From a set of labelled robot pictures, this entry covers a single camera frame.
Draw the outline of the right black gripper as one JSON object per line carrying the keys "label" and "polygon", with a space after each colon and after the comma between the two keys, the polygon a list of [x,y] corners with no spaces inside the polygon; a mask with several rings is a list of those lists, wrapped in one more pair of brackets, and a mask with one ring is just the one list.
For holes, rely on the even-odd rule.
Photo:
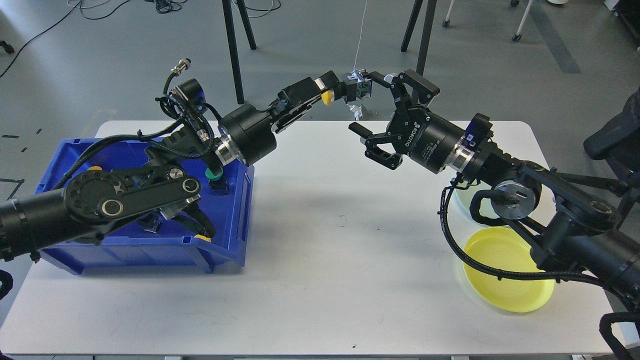
{"label": "right black gripper", "polygon": [[[473,159],[473,151],[463,142],[466,132],[422,108],[427,107],[441,89],[412,69],[388,75],[370,71],[368,75],[373,82],[390,89],[397,110],[386,133],[374,134],[358,121],[350,123],[349,130],[356,133],[365,146],[365,156],[390,170],[396,170],[402,164],[402,156],[408,155],[434,174],[446,167],[462,173]],[[393,144],[396,152],[382,150],[381,144]]]}

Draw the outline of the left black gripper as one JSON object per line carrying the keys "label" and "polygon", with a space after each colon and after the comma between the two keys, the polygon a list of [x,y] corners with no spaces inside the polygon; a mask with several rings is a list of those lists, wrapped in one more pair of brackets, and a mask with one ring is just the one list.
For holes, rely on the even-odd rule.
{"label": "left black gripper", "polygon": [[258,110],[244,104],[218,121],[218,129],[230,138],[236,158],[253,166],[277,147],[275,135],[308,112],[322,95],[340,83],[333,70],[313,79],[306,77],[282,88],[270,106]]}

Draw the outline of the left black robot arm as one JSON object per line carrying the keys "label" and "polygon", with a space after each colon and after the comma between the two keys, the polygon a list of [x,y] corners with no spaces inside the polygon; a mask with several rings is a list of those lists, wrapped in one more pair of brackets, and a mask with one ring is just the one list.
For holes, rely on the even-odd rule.
{"label": "left black robot arm", "polygon": [[[51,190],[1,203],[3,261],[29,255],[37,262],[42,249],[79,239],[100,245],[111,232],[154,212],[168,220],[185,213],[198,235],[214,237],[212,221],[198,206],[201,182],[188,175],[182,162],[201,160],[215,179],[233,161],[252,166],[276,148],[275,135],[314,104],[330,104],[347,94],[345,80],[329,70],[283,88],[264,110],[243,104],[221,116],[205,100],[197,80],[169,87],[190,64],[187,58],[181,60],[157,97],[162,111],[173,119],[170,126],[151,134],[104,137],[81,153]],[[80,171],[94,155],[125,141],[148,145],[146,164]]]}

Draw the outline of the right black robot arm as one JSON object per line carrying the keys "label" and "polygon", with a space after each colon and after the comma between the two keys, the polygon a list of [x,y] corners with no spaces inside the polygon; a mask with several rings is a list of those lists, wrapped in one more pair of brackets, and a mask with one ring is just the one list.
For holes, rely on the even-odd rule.
{"label": "right black robot arm", "polygon": [[[399,74],[376,71],[346,73],[342,91],[346,103],[371,95],[372,84],[388,89],[395,111],[385,132],[373,133],[354,122],[349,129],[361,137],[365,156],[395,170],[404,157],[431,173],[446,168],[455,178],[445,187],[439,222],[446,242],[470,269],[496,281],[574,281],[601,287],[625,307],[604,314],[599,332],[615,357],[630,360],[631,353],[613,334],[613,324],[639,324],[639,244],[618,230],[621,213],[600,198],[590,196],[562,173],[504,152],[493,141],[492,123],[476,114],[466,129],[428,108],[439,88],[411,69]],[[537,272],[496,268],[480,262],[455,241],[448,220],[454,191],[468,191],[477,183],[470,215],[479,224],[510,228],[528,244]]]}

